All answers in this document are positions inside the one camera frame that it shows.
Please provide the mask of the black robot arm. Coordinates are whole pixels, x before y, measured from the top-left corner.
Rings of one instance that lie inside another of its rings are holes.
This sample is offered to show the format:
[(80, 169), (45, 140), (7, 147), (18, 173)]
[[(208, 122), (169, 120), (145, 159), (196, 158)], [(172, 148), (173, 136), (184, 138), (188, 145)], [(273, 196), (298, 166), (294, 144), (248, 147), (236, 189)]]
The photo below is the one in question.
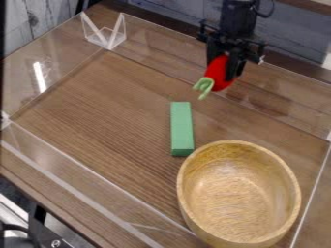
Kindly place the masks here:
[(274, 3), (266, 13), (260, 11), (261, 0), (222, 0), (220, 22), (214, 26), (205, 19), (200, 21), (196, 39), (206, 45), (206, 65), (217, 58), (225, 62), (216, 66), (224, 72), (224, 82), (241, 75), (246, 62), (261, 64), (268, 43), (254, 36), (257, 18), (269, 18)]

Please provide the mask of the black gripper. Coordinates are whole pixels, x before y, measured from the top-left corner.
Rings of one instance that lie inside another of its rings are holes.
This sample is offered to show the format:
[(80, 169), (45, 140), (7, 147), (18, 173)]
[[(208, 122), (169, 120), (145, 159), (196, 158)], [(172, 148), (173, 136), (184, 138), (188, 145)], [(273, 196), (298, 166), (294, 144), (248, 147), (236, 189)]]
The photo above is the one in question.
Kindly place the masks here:
[(206, 45), (206, 64), (220, 55), (226, 55), (225, 81), (236, 79), (242, 72), (245, 62), (261, 64), (265, 59), (266, 42), (252, 37), (229, 37), (205, 19), (198, 21), (196, 39)]

